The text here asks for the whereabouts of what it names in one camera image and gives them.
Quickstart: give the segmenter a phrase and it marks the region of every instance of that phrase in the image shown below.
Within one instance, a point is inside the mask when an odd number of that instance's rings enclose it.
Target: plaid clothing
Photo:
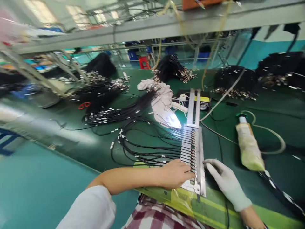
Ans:
[[[142,195],[122,229],[212,229],[165,204]]]

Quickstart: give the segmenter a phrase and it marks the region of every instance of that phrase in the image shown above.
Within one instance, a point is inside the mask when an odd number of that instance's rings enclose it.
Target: green workbench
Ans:
[[[124,70],[130,75],[129,93],[142,95],[145,92],[137,90],[136,85],[142,80],[151,78],[151,71],[146,70]],[[201,88],[201,76],[203,71],[195,72],[198,78],[184,84],[178,79],[171,80],[168,84],[175,94],[179,89]],[[208,74],[204,84],[210,84],[212,74]],[[288,145],[305,148],[305,141],[302,133],[305,128],[305,103],[302,94],[293,92],[289,89],[277,91],[264,90],[259,92],[257,101],[242,102],[238,99],[229,99],[229,102],[241,104],[234,107],[221,103],[213,112],[215,119],[222,119],[229,116],[224,121],[213,121],[210,117],[204,123],[211,129],[224,135],[225,137],[237,142],[235,125],[238,123],[235,117],[241,110],[249,110],[256,115],[257,125],[265,126],[277,132]],[[114,102],[113,108],[122,107],[132,95],[122,94],[118,101]],[[20,133],[27,138],[48,146],[55,151],[66,155],[86,166],[97,171],[119,167],[114,163],[110,156],[110,144],[117,134],[106,136],[96,136],[91,129],[68,131],[61,128],[55,121],[66,124],[69,129],[85,128],[81,124],[84,111],[78,110],[77,105],[62,101],[49,109],[39,109],[30,102],[16,100],[12,97],[1,99],[1,103],[12,106],[23,111],[22,117],[11,122],[4,123],[2,126]],[[186,122],[182,112],[176,112],[180,122]],[[97,127],[99,133],[107,133],[119,128],[122,123],[109,124]],[[278,140],[270,132],[253,128],[254,135],[259,145],[272,145],[273,148],[279,147]],[[218,138],[216,134],[203,127],[204,158],[221,159],[223,151],[223,162],[230,167],[239,180],[245,194],[251,199],[258,215],[270,227],[276,229],[284,228],[303,228],[303,225],[294,219],[293,214],[274,197],[269,187],[267,187],[258,173],[247,170],[241,164],[239,147],[223,138]],[[126,160],[118,144],[114,147],[116,158]],[[270,172],[276,184],[295,200],[304,200],[305,166],[302,161],[296,160],[288,152],[280,155],[264,156],[267,170]],[[206,172],[207,198],[197,196],[184,189],[164,190],[161,188],[139,189],[140,192],[149,195],[160,202],[164,202],[186,214],[192,215],[197,220],[206,223],[214,228],[227,227],[227,213],[225,208],[225,198],[219,191],[217,184]],[[230,228],[242,228],[239,215],[229,204]]]

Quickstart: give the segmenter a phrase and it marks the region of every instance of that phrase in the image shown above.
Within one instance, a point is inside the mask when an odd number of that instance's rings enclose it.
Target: metal rail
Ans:
[[[266,0],[234,4],[223,30],[238,30],[265,25],[286,24],[305,21],[305,1]],[[221,24],[226,7],[218,5],[203,11],[181,12],[187,35],[215,32]],[[46,38],[41,41],[16,45],[16,53],[38,53],[90,45],[112,44],[124,41],[147,40],[160,37],[183,36],[180,24],[173,15],[162,15],[147,20],[126,22],[114,27],[81,31],[66,36]]]

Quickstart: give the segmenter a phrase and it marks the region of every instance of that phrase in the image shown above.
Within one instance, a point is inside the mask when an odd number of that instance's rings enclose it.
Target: scissors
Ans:
[[[78,107],[78,109],[79,109],[79,110],[83,110],[85,107],[90,106],[90,104],[91,104],[91,103],[82,103],[82,104]]]

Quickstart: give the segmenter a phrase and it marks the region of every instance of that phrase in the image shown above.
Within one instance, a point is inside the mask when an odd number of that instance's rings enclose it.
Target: gloved hand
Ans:
[[[216,159],[207,159],[203,163],[214,177],[220,190],[233,204],[235,211],[240,212],[252,204],[241,189],[234,172],[229,167]]]

